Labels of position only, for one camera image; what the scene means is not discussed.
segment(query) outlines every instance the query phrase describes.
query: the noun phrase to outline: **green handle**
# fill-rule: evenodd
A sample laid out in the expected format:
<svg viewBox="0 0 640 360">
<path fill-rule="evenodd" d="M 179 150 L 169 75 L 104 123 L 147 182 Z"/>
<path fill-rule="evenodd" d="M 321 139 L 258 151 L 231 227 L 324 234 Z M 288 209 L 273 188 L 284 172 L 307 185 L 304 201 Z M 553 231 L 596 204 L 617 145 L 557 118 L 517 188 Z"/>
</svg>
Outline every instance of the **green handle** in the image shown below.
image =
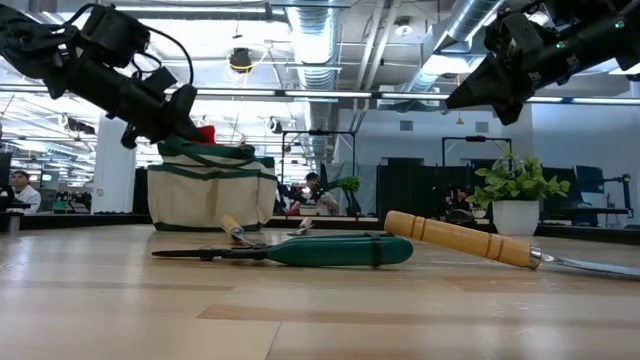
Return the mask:
<svg viewBox="0 0 640 360">
<path fill-rule="evenodd" d="M 200 154 L 198 154 L 197 151 L 195 151 L 196 146 L 194 146 L 193 144 L 191 144 L 190 142 L 175 137 L 175 136 L 171 136 L 169 138 L 167 138 L 164 143 L 164 146 L 166 146 L 167 148 L 171 149 L 173 152 L 178 153 L 178 154 L 182 154 L 186 157 L 188 157 L 189 159 L 196 161 L 200 164 L 203 164 L 205 166 L 209 166 L 209 167 L 217 167 L 217 168 L 221 168 L 221 169 L 238 169 L 240 167 L 243 167 L 245 165 L 249 165 L 252 162 L 256 161 L 255 155 L 251 152 L 246 152 L 243 149 L 240 148 L 236 148 L 233 150 L 237 150 L 236 155 L 241 155 L 238 157 L 242 157 L 246 160 L 239 162 L 237 164 L 222 164 L 219 163 L 217 161 L 213 161 L 213 160 L 209 160 L 206 159 L 204 157 L 202 157 Z"/>
<path fill-rule="evenodd" d="M 411 242 L 393 235 L 299 237 L 269 249 L 268 258 L 291 266 L 380 266 L 399 264 L 413 254 Z"/>
</svg>

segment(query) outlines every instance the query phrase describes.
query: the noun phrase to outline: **desk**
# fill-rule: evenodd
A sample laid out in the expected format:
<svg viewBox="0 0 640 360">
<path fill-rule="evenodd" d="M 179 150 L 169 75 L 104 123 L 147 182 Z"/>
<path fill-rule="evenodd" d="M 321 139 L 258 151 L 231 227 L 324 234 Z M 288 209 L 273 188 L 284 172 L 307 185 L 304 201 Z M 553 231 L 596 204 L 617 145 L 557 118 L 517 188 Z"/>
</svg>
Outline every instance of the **desk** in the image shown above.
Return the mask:
<svg viewBox="0 0 640 360">
<path fill-rule="evenodd" d="M 269 243 L 289 230 L 252 238 Z M 332 231 L 312 230 L 314 234 Z M 640 266 L 640 247 L 531 239 Z M 23 231 L 0 254 L 2 360 L 636 359 L 640 282 L 414 243 L 380 270 L 156 259 L 230 246 L 150 225 Z"/>
</svg>

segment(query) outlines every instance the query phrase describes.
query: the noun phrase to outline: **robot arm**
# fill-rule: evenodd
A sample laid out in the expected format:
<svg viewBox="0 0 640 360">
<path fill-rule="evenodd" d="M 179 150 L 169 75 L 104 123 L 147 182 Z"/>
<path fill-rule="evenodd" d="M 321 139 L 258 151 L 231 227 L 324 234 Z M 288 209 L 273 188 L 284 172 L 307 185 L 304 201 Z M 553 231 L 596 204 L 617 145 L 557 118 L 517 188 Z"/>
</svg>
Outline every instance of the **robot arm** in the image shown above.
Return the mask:
<svg viewBox="0 0 640 360">
<path fill-rule="evenodd" d="M 551 27 L 527 14 L 546 10 Z M 523 103 L 552 83 L 615 58 L 623 70 L 640 62 L 640 1 L 535 0 L 498 12 L 485 28 L 490 51 L 446 100 L 449 109 L 491 105 L 503 125 L 518 120 Z"/>
<path fill-rule="evenodd" d="M 90 8 L 82 30 L 73 26 Z M 165 67 L 145 79 L 141 73 L 128 78 L 115 70 L 128 66 L 135 54 L 145 54 L 150 31 L 158 32 L 113 7 L 97 4 L 83 6 L 62 25 L 40 24 L 0 5 L 0 55 L 24 76 L 41 79 L 51 98 L 69 91 L 104 109 L 109 118 L 126 121 L 122 143 L 129 148 L 135 147 L 139 135 L 152 143 L 170 135 L 201 140 L 189 118 L 197 95 L 191 83 L 167 101 L 165 90 L 177 80 Z"/>
</svg>

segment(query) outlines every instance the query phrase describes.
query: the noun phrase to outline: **green bag trim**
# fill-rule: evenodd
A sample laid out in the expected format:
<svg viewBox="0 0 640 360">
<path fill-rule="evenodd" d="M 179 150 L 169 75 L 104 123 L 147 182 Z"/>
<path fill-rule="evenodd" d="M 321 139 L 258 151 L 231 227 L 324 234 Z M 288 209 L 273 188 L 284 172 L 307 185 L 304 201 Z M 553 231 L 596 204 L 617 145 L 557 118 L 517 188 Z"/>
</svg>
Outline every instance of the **green bag trim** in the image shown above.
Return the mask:
<svg viewBox="0 0 640 360">
<path fill-rule="evenodd" d="M 181 231 L 181 232 L 214 232 L 214 231 L 223 231 L 221 227 L 191 227 L 191 226 L 182 226 L 182 225 L 171 225 L 165 224 L 163 222 L 153 223 L 153 226 L 158 231 Z M 243 225 L 246 231 L 259 231 L 264 226 L 263 223 L 257 223 L 254 225 Z"/>
<path fill-rule="evenodd" d="M 162 165 L 149 165 L 148 171 L 168 172 L 170 174 L 184 176 L 190 179 L 198 180 L 211 180 L 211 179 L 239 179 L 246 177 L 258 177 L 267 180 L 277 181 L 278 177 L 271 174 L 265 174 L 260 170 L 244 170 L 234 172 L 222 172 L 214 171 L 206 174 L 194 173 L 185 169 L 181 169 L 175 165 L 162 164 Z"/>
<path fill-rule="evenodd" d="M 205 165 L 219 166 L 220 168 L 225 169 L 242 167 L 254 161 L 259 162 L 268 168 L 275 168 L 275 160 L 273 158 L 257 158 L 255 156 L 254 149 L 251 147 L 197 145 L 175 136 L 169 137 L 167 140 L 158 143 L 158 152 L 162 156 L 169 157 L 184 155 Z M 219 164 L 212 160 L 202 158 L 203 155 L 244 161 L 239 164 Z"/>
</svg>

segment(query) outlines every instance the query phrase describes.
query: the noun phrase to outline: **ceiling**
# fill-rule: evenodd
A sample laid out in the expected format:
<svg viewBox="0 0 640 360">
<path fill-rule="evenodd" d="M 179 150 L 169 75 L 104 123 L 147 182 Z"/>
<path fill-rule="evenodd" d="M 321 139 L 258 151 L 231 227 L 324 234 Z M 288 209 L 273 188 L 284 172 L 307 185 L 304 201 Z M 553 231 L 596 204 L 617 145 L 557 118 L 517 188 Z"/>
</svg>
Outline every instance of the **ceiling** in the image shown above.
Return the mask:
<svg viewBox="0 0 640 360">
<path fill-rule="evenodd" d="M 34 18 L 41 22 L 61 23 L 68 20 L 73 11 L 86 1 L 58 0 L 47 2 L 44 0 L 3 0 L 20 10 L 31 10 Z M 272 1 L 274 9 L 277 5 L 286 1 Z M 144 12 L 139 12 L 143 17 L 139 18 L 144 24 L 161 29 L 180 41 L 193 59 L 195 81 L 197 87 L 207 88 L 269 88 L 269 89 L 293 89 L 299 87 L 298 74 L 295 68 L 293 34 L 289 24 L 279 21 L 237 21 L 234 16 L 242 13 L 250 7 L 264 6 L 264 3 L 238 2 L 238 1 L 181 1 L 181 0 L 137 0 L 115 1 L 121 4 L 121 9 L 135 11 L 135 7 L 144 6 Z M 375 8 L 372 0 L 350 1 L 352 6 L 341 9 L 339 26 L 337 28 L 337 44 L 335 68 L 337 69 L 336 86 L 338 89 L 352 89 L 356 82 L 358 68 L 363 57 L 364 41 L 367 33 L 372 31 L 369 26 Z M 383 65 L 379 67 L 373 82 L 374 87 L 380 85 L 398 85 L 409 81 L 421 67 L 421 46 L 429 25 L 436 24 L 446 19 L 453 6 L 453 0 L 441 1 L 404 1 L 398 9 L 397 16 L 408 16 L 412 32 L 406 36 L 399 36 L 391 32 L 385 52 Z M 226 8 L 226 13 L 207 13 L 197 6 L 215 6 L 218 9 Z M 81 27 L 87 16 L 80 17 L 75 25 Z M 380 24 L 382 28 L 387 20 Z M 254 67 L 248 75 L 240 75 L 229 69 L 227 59 L 234 48 L 244 47 L 250 50 Z M 298 51 L 313 52 L 312 44 Z M 184 55 L 172 42 L 160 36 L 152 36 L 149 52 L 160 58 L 165 66 L 174 74 L 179 82 L 184 83 L 189 76 L 189 70 Z M 152 70 L 156 65 L 143 57 L 137 58 L 137 63 L 145 70 Z M 615 69 L 615 63 L 606 63 L 590 73 L 596 75 L 576 76 L 566 86 L 558 88 L 551 86 L 543 90 L 548 95 L 618 95 L 628 89 L 628 81 L 624 76 L 613 76 L 608 73 Z M 131 74 L 134 68 L 130 66 L 124 69 L 125 74 Z M 2 85 L 16 84 L 25 86 L 38 86 L 37 80 L 24 78 L 17 73 L 2 58 L 0 58 L 0 83 Z M 599 86 L 594 86 L 597 79 Z M 439 79 L 435 86 L 441 91 L 448 92 L 458 83 L 458 79 Z M 198 125 L 214 125 L 216 127 L 217 140 L 225 144 L 235 144 L 240 141 L 254 144 L 262 155 L 276 156 L 279 161 L 281 135 L 274 134 L 268 125 L 275 120 L 287 130 L 307 130 L 309 104 L 306 102 L 277 102 L 277 101 L 219 101 L 198 99 L 193 106 L 191 117 Z M 11 139 L 17 137 L 37 138 L 37 141 L 13 142 L 9 146 L 16 153 L 17 158 L 27 159 L 41 153 L 47 153 L 44 157 L 56 154 L 60 156 L 58 163 L 70 168 L 78 166 L 77 170 L 92 171 L 95 158 L 95 135 L 78 134 L 65 128 L 65 119 L 72 118 L 90 125 L 99 131 L 98 119 L 101 109 L 69 94 L 59 100 L 51 100 L 46 94 L 10 93 L 0 91 L 0 112 L 2 117 L 4 137 Z M 376 124 L 377 133 L 385 125 L 387 115 L 376 114 L 375 111 L 367 115 L 366 121 Z M 421 114 L 407 115 L 411 119 L 423 118 Z M 366 136 L 368 127 L 363 128 L 362 136 Z M 429 124 L 418 124 L 417 131 L 428 132 Z M 84 141 L 74 141 L 81 137 Z M 314 168 L 312 149 L 307 146 L 304 137 L 292 140 L 294 146 L 290 156 L 287 157 L 285 174 L 291 181 L 300 181 L 309 169 Z M 138 163 L 147 165 L 161 161 L 154 146 L 148 145 L 143 140 L 138 146 Z M 31 162 L 21 161 L 15 166 L 41 167 L 42 163 L 51 161 Z"/>
</svg>

